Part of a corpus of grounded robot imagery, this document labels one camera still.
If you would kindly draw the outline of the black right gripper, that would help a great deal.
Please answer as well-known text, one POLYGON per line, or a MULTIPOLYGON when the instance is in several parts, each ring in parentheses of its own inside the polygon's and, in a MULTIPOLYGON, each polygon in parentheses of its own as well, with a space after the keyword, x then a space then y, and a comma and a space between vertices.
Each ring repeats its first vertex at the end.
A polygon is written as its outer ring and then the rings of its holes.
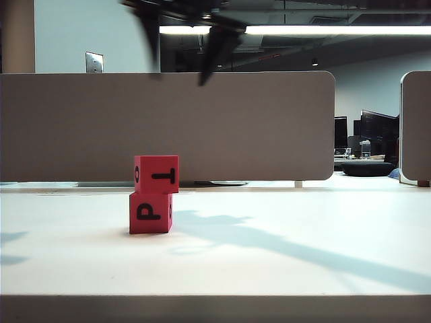
POLYGON ((204 86, 219 64, 240 44, 246 24, 219 14, 228 1, 120 1, 140 21, 151 52, 152 68, 160 71, 160 18, 168 17, 190 26, 211 26, 201 64, 198 85, 204 86))

